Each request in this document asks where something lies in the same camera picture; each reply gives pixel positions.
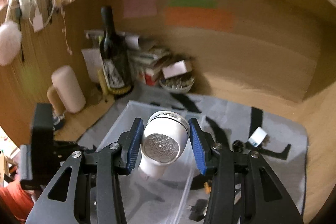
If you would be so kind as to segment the white handheld lint shaver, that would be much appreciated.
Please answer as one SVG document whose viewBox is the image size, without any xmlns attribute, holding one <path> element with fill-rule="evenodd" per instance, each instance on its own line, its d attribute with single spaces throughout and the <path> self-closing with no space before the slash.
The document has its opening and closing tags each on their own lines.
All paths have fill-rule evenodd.
<svg viewBox="0 0 336 224">
<path fill-rule="evenodd" d="M 139 172 L 147 180 L 159 179 L 186 148 L 190 126 L 178 113 L 162 110 L 154 113 L 145 126 L 141 142 Z"/>
</svg>

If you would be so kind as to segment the clear plastic storage bin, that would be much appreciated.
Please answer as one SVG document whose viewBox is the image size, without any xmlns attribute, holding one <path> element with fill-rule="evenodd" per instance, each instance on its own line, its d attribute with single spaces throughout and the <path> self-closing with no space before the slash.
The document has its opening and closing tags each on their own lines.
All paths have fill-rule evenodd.
<svg viewBox="0 0 336 224">
<path fill-rule="evenodd" d="M 117 142 L 135 118 L 144 130 L 139 156 L 131 174 L 119 177 L 127 223 L 178 223 L 196 169 L 188 121 L 203 126 L 205 116 L 129 101 L 98 149 Z"/>
</svg>

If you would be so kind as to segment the white plug adapter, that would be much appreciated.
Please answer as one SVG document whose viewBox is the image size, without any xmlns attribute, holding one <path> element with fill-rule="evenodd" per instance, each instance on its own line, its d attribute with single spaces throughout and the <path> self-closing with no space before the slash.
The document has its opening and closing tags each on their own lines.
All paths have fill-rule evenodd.
<svg viewBox="0 0 336 224">
<path fill-rule="evenodd" d="M 249 137 L 248 143 L 251 144 L 253 147 L 258 147 L 263 143 L 267 136 L 268 134 L 266 133 L 266 131 L 264 131 L 261 127 L 258 127 Z"/>
</svg>

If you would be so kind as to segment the grey rug with black letters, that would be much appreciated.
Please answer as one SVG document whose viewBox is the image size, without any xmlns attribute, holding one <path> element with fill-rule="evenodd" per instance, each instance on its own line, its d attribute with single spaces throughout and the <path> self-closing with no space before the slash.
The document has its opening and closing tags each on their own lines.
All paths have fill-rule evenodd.
<svg viewBox="0 0 336 224">
<path fill-rule="evenodd" d="M 307 136 L 301 126 L 255 107 L 141 85 L 117 100 L 85 132 L 80 144 L 100 150 L 99 145 L 113 125 L 112 118 L 129 101 L 205 116 L 201 129 L 214 140 L 212 150 L 218 170 L 214 175 L 202 175 L 195 162 L 189 191 L 190 195 L 192 190 L 201 190 L 205 182 L 212 182 L 202 210 L 205 223 L 302 223 Z M 258 127 L 268 136 L 261 145 L 253 147 L 248 139 Z M 243 153 L 232 150 L 235 140 L 245 143 Z"/>
</svg>

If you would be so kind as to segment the white bowl of small items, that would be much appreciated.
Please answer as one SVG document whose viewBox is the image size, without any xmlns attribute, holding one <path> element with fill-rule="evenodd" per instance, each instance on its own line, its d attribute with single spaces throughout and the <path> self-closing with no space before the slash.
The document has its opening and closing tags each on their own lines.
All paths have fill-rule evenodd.
<svg viewBox="0 0 336 224">
<path fill-rule="evenodd" d="M 194 82 L 193 76 L 175 76 L 169 79 L 160 79 L 159 84 L 169 93 L 185 94 L 191 90 Z"/>
</svg>

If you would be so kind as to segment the stack of books and papers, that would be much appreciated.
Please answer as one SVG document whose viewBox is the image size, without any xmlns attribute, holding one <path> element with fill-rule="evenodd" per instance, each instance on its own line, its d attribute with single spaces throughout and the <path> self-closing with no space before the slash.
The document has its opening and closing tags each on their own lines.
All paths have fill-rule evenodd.
<svg viewBox="0 0 336 224">
<path fill-rule="evenodd" d="M 99 83 L 98 70 L 102 67 L 99 46 L 104 40 L 104 31 L 86 30 L 84 33 L 86 39 L 91 41 L 92 48 L 83 49 L 81 52 L 90 80 Z M 145 75 L 149 75 L 155 81 L 161 67 L 171 57 L 170 50 L 160 47 L 156 41 L 146 36 L 120 31 L 117 34 L 125 38 L 132 77 L 145 83 Z"/>
</svg>

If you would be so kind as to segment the dark wine bottle elephant label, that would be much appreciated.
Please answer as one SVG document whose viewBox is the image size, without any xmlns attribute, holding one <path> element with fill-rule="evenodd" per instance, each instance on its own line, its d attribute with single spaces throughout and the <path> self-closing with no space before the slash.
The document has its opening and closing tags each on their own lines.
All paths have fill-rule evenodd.
<svg viewBox="0 0 336 224">
<path fill-rule="evenodd" d="M 101 8 L 105 26 L 104 39 L 100 43 L 102 68 L 108 91 L 116 98 L 131 93 L 134 84 L 131 78 L 125 38 L 116 32 L 111 6 Z"/>
</svg>

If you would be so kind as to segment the orange paper note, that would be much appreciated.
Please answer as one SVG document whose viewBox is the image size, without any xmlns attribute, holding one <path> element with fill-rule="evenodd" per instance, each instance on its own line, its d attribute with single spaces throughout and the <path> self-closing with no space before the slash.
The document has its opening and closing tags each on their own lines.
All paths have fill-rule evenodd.
<svg viewBox="0 0 336 224">
<path fill-rule="evenodd" d="M 235 20 L 231 12 L 223 9 L 200 7 L 168 7 L 165 9 L 165 25 L 202 28 L 214 31 L 230 31 Z"/>
</svg>

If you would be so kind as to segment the white fluffy pompom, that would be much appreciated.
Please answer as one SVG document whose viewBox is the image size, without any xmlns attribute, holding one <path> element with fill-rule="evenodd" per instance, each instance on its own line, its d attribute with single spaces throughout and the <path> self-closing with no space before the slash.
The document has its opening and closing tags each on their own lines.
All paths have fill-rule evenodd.
<svg viewBox="0 0 336 224">
<path fill-rule="evenodd" d="M 18 24 L 9 20 L 1 25 L 0 64 L 11 64 L 21 50 L 22 33 Z"/>
</svg>

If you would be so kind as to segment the green paper note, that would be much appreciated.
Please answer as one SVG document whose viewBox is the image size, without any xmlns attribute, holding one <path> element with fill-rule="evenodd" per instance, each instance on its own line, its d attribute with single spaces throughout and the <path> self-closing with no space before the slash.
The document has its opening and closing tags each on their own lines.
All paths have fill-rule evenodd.
<svg viewBox="0 0 336 224">
<path fill-rule="evenodd" d="M 169 0 L 169 7 L 196 7 L 215 9 L 218 3 L 214 0 Z"/>
</svg>

